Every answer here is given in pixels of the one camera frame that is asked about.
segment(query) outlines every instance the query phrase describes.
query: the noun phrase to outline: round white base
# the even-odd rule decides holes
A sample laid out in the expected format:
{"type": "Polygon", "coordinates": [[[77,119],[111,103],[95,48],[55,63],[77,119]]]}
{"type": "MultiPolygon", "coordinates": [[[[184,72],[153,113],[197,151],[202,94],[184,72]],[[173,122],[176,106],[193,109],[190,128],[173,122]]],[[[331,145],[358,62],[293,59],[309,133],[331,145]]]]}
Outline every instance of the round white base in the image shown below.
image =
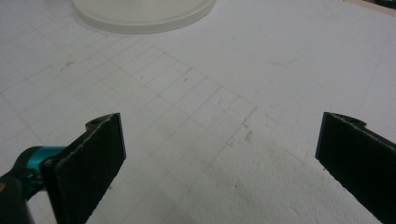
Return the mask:
{"type": "Polygon", "coordinates": [[[113,33],[174,30],[207,15],[216,0],[73,0],[88,24],[113,33]]]}

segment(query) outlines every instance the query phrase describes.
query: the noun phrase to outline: grid pattern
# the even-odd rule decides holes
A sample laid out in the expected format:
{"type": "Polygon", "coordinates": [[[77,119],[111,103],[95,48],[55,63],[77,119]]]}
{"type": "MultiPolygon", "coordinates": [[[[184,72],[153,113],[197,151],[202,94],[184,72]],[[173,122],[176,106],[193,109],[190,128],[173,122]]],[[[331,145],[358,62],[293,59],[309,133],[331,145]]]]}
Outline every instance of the grid pattern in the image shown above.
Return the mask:
{"type": "MultiPolygon", "coordinates": [[[[0,0],[0,174],[120,112],[128,158],[89,223],[378,223],[313,155],[324,110],[395,140],[396,29],[378,26],[394,19],[313,2],[218,1],[189,27],[117,35],[70,0],[0,0]]],[[[46,192],[29,206],[56,223],[46,192]]]]}

